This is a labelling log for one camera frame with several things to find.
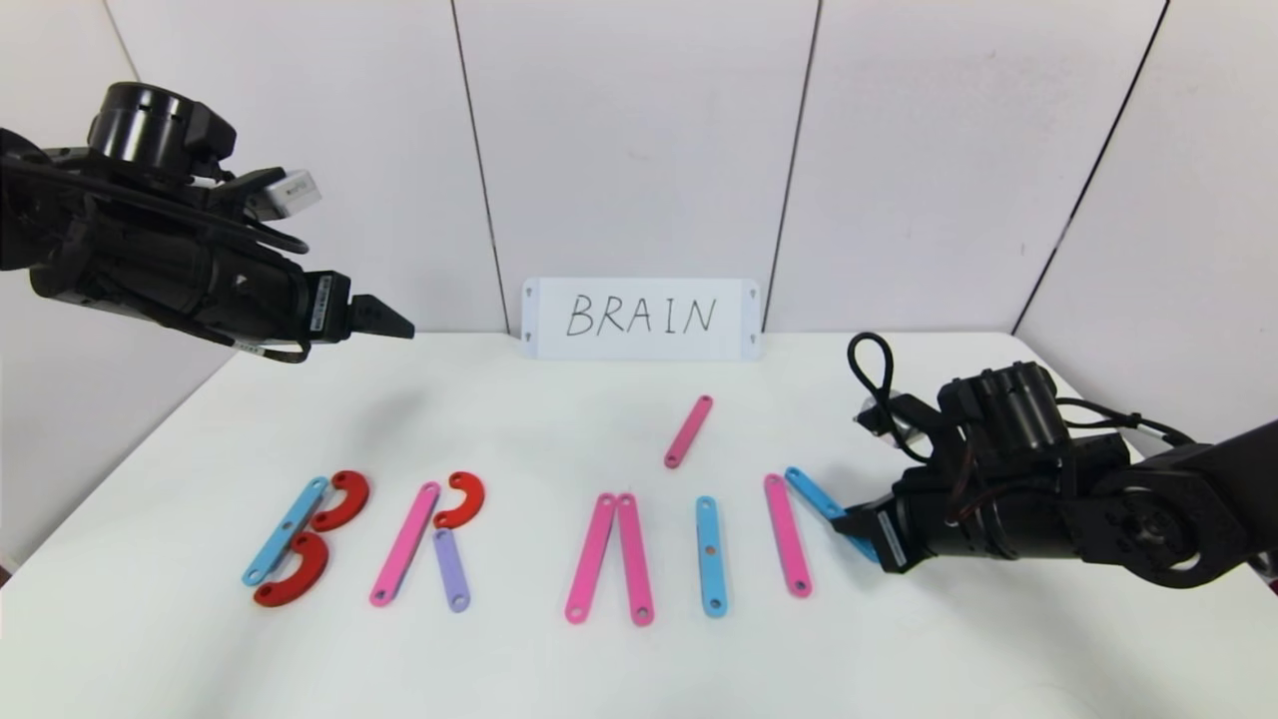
panel seam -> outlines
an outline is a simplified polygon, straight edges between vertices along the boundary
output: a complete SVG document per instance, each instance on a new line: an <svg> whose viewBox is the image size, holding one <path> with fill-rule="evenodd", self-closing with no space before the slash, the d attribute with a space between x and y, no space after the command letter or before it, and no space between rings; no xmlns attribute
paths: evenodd
<svg viewBox="0 0 1278 719"><path fill-rule="evenodd" d="M808 43L808 66L804 68L803 91L799 95L799 116L795 120L794 143L790 146L790 169L786 171L786 190L781 195L781 221L777 223L777 245L772 252L772 271L768 273L768 294L763 303L763 321L759 331L768 328L768 313L772 310L772 290L777 285L777 263L781 261L781 236L786 230L786 209L790 207L790 188L795 179L795 160L799 156L799 135L803 133L803 112L808 103L808 83L812 80L812 61L817 56L817 33L820 31L820 10L824 0L817 0L817 15L812 23L812 42Z"/></svg>
<svg viewBox="0 0 1278 719"><path fill-rule="evenodd" d="M1065 220L1065 226L1061 227L1061 234L1056 238L1056 244L1052 245L1052 253L1048 254L1047 262L1043 263L1043 269L1039 272L1038 280L1034 281L1034 289L1030 290L1029 298L1025 299L1025 305L1021 307L1021 313L1016 317L1016 322L1012 323L1012 335L1021 328L1021 322L1025 321L1025 314L1029 313L1030 304L1034 303L1034 298L1038 295L1039 287L1043 286L1043 278L1047 277L1047 271L1052 267L1052 262L1056 259L1056 254L1059 252L1061 244L1065 241L1065 235L1070 231L1070 225L1074 223L1074 216L1079 213L1079 207L1082 206L1082 198L1086 197L1088 189L1091 188L1091 180L1097 176L1097 170L1100 167L1100 161L1105 157L1105 151L1109 149L1109 140L1113 139L1114 132L1118 129L1118 123L1122 121L1122 115L1127 110L1127 102L1131 100L1131 93L1136 89L1136 83L1140 80L1140 73L1145 70L1145 60L1149 60L1149 52L1154 49L1154 41L1158 40L1158 31L1163 28L1163 18L1167 17L1167 9L1171 5L1171 0L1163 0L1163 10L1158 13L1158 22L1154 23L1154 32L1149 34L1149 42L1145 45L1145 52L1140 56L1140 63L1136 65L1136 73L1131 78L1131 84L1127 86L1127 93L1123 95L1122 103L1118 105L1118 114L1114 115L1114 121L1109 125L1105 140L1100 143L1100 152L1097 153L1097 161L1091 163L1091 171L1088 172L1088 179L1082 183L1082 189L1079 190L1079 197L1074 201L1074 208L1070 209L1070 216Z"/></svg>
<svg viewBox="0 0 1278 719"><path fill-rule="evenodd" d="M461 20L458 19L458 3L450 0L452 6L452 31L458 37L458 59L461 61L461 84L466 91L466 110L470 114L470 134L475 143L475 162L479 165L479 188L483 190L483 212L488 221L488 244L492 246L492 264L497 269L497 292L501 295L501 315L506 322L506 333L510 333L510 309L506 307L506 285L501 280L501 258L497 254L497 232L492 227L492 204L488 202L488 178L483 171L483 153L479 151L479 126L475 124L475 105L470 98L470 75L466 73L466 55L461 50Z"/></svg>

sign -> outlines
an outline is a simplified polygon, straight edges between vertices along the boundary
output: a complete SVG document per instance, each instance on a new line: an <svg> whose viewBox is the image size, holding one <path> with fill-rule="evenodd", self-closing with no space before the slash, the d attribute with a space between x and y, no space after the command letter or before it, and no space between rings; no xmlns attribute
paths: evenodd
<svg viewBox="0 0 1278 719"><path fill-rule="evenodd" d="M758 359L753 280L534 277L524 282L524 352L539 359Z"/></svg>

black cable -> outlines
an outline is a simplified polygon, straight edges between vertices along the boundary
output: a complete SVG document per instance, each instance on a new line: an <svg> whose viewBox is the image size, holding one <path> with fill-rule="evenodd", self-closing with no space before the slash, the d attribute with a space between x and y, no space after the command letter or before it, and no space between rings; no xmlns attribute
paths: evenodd
<svg viewBox="0 0 1278 719"><path fill-rule="evenodd" d="M875 386L870 382L861 367L856 364L856 345L861 341L873 341L883 351L883 382ZM892 411L888 409L892 401L892 373L896 369L896 364L892 361L892 347L887 345L887 340L874 332L860 332L847 342L847 367L851 368L852 375L869 391L870 397L874 398L874 404L878 406L879 411L887 415L888 428L892 433L892 439L896 441L896 446L905 453L906 457L919 462L921 465L928 464L928 458L919 455L918 452L910 450L909 443L905 442L905 437L901 434L901 429L896 425L896 418L892 416Z"/></svg>
<svg viewBox="0 0 1278 719"><path fill-rule="evenodd" d="M77 175L52 166L36 165L14 157L0 157L0 162L3 162L5 172L13 172L14 175L24 176L28 180L70 186L83 192L100 194L106 199L128 202L130 204L137 204L143 209L151 209L152 212L158 212L183 222L221 230L239 239L262 243L275 246L276 249L293 252L295 254L305 254L311 250L311 246L308 246L305 241L279 230L272 229L270 232L256 230L250 226L244 226L225 217L219 217L217 215L188 207L180 202L155 197L152 194L147 194L146 192L120 186L97 178Z"/></svg>
<svg viewBox="0 0 1278 719"><path fill-rule="evenodd" d="M1185 434L1185 433L1182 433L1182 432L1180 432L1180 430L1177 430L1174 428L1169 428L1169 427L1167 427L1167 425L1164 425L1162 423L1155 423L1153 420L1146 420L1145 418L1141 418L1140 412L1132 412L1130 415L1123 415L1122 412L1117 412L1117 411L1111 410L1111 409L1108 409L1108 407L1105 407L1103 405L1097 405L1095 402L1088 402L1086 400L1075 400L1072 397L1058 397L1056 400L1056 404L1057 404L1057 406L1065 406L1065 407L1082 407L1084 410L1088 410L1090 412L1095 412L1097 415L1100 415L1102 418L1104 418L1104 420L1099 420L1097 423L1070 423L1070 421L1066 421L1065 427L1067 427L1067 428L1074 428L1074 429L1080 429L1080 430L1094 430L1094 429L1107 429L1107 430L1128 429L1128 430L1135 430L1136 428L1140 428L1141 425L1144 425L1144 427L1146 427L1146 428L1149 428L1149 429L1151 429L1151 430L1154 430L1157 433L1162 433L1163 442L1166 442L1171 447L1182 447L1182 446L1186 446L1186 444L1196 444L1187 434Z"/></svg>

white wall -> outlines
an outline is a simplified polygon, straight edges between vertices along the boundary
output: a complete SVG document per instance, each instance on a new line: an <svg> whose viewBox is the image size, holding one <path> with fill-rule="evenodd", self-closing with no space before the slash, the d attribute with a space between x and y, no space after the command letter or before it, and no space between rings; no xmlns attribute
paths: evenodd
<svg viewBox="0 0 1278 719"><path fill-rule="evenodd" d="M767 286L815 0L456 8L512 324L530 276Z"/></svg>
<svg viewBox="0 0 1278 719"><path fill-rule="evenodd" d="M231 170L307 167L323 202L279 226L424 329L505 329L443 1L109 0L143 82L239 132Z"/></svg>
<svg viewBox="0 0 1278 719"><path fill-rule="evenodd" d="M1274 3L1173 0L1017 332L1200 441L1278 416L1275 68Z"/></svg>
<svg viewBox="0 0 1278 719"><path fill-rule="evenodd" d="M1163 0L827 0L766 328L1010 331Z"/></svg>
<svg viewBox="0 0 1278 719"><path fill-rule="evenodd" d="M106 86L134 79L101 3L5 0L0 27L0 126L84 144ZM227 355L0 275L0 564L24 561Z"/></svg>

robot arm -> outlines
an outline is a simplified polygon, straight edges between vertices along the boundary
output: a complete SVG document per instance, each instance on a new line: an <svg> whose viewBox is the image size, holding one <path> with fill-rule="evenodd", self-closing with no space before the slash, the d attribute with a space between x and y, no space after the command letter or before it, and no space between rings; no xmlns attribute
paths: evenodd
<svg viewBox="0 0 1278 719"><path fill-rule="evenodd" d="M412 337L413 323L350 278L275 249L304 241L265 222L320 199L305 171L242 176L219 162L235 129L202 102L112 84L88 147L43 151L0 129L0 269L41 296L151 319L281 363L351 332ZM285 351L265 344L293 342Z"/></svg>
<svg viewBox="0 0 1278 719"><path fill-rule="evenodd" d="M865 340L884 352L881 386L856 364L856 345ZM953 381L934 410L891 395L892 354L878 335L858 335L847 355L874 401L858 423L892 435L921 462L887 497L832 520L836 531L873 543L884 572L905 573L941 556L1072 557L1117 564L1168 587L1210 582L1243 562L1274 580L1278 423L1197 444L1139 415L1058 400L1052 378L1035 364ZM1084 406L1105 420L1066 423L1061 405ZM1084 439L1068 433L1137 424L1157 429L1172 450L1132 465L1117 433ZM930 457L910 450L911 432L930 441Z"/></svg>

